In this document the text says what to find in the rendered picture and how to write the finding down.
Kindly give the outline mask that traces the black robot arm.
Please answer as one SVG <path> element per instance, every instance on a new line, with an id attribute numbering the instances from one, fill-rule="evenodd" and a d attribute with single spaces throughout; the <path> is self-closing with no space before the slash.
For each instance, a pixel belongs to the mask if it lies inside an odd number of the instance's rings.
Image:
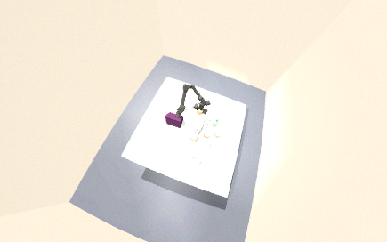
<path id="1" fill-rule="evenodd" d="M 193 91 L 195 92 L 195 94 L 197 95 L 198 99 L 200 100 L 200 103 L 199 103 L 199 107 L 200 108 L 203 108 L 205 105 L 208 106 L 208 105 L 211 105 L 211 102 L 210 100 L 207 100 L 205 101 L 205 98 L 199 93 L 199 91 L 197 90 L 196 86 L 194 85 L 186 85 L 184 84 L 182 86 L 182 97 L 181 97 L 181 104 L 179 106 L 178 109 L 176 109 L 176 114 L 175 114 L 175 117 L 178 117 L 178 118 L 181 118 L 181 113 L 185 110 L 185 99 L 186 99 L 186 94 L 187 94 L 187 91 L 189 89 L 193 89 Z"/>

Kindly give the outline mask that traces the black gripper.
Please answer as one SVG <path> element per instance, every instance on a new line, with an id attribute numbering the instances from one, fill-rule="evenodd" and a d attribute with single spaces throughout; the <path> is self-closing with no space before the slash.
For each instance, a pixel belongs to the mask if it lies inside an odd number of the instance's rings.
<path id="1" fill-rule="evenodd" d="M 200 108 L 199 106 L 198 106 L 198 104 L 195 104 L 194 105 L 194 108 L 196 109 L 196 110 L 198 110 L 198 109 L 200 109 L 200 110 L 203 110 L 203 112 L 202 113 L 204 113 L 204 114 L 206 114 L 207 113 L 207 109 L 204 109 L 204 108 Z"/>

